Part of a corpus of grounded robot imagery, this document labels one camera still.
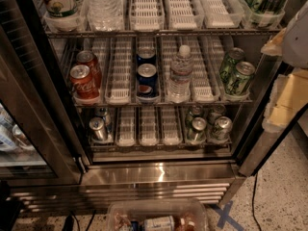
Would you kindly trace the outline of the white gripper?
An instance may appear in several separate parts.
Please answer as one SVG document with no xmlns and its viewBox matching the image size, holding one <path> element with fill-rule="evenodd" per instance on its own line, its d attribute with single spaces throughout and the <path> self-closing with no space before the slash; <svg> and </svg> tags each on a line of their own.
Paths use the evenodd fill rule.
<svg viewBox="0 0 308 231">
<path fill-rule="evenodd" d="M 308 1 L 277 35 L 270 39 L 261 52 L 281 56 L 286 64 L 299 67 L 291 74 L 279 74 L 274 81 L 266 106 L 263 129 L 278 133 L 285 129 L 308 103 Z"/>
</svg>

